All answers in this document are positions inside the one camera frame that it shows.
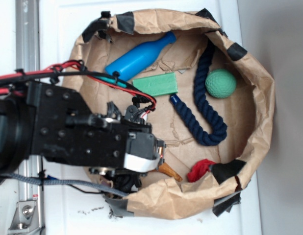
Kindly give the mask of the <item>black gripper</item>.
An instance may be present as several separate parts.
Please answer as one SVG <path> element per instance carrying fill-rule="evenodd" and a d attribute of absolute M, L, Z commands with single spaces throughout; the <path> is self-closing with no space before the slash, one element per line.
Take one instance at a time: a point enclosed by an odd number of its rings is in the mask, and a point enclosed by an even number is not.
<path fill-rule="evenodd" d="M 164 149 L 166 144 L 152 134 L 151 125 L 142 117 L 145 110 L 138 105 L 128 106 L 124 120 L 133 124 L 126 142 L 123 167 L 91 167 L 89 173 L 98 175 L 101 184 L 125 193 L 136 191 L 142 186 L 141 177 L 150 171 L 158 171 L 164 166 Z"/>

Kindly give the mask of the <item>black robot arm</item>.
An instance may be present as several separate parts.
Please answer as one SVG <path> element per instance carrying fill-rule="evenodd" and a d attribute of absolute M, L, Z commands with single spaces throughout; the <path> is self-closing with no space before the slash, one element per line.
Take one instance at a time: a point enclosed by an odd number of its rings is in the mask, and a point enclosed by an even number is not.
<path fill-rule="evenodd" d="M 74 90 L 30 82 L 24 94 L 0 98 L 0 175 L 39 155 L 86 167 L 128 193 L 163 163 L 165 148 L 138 113 L 129 106 L 122 115 L 109 102 L 106 114 L 95 114 Z"/>

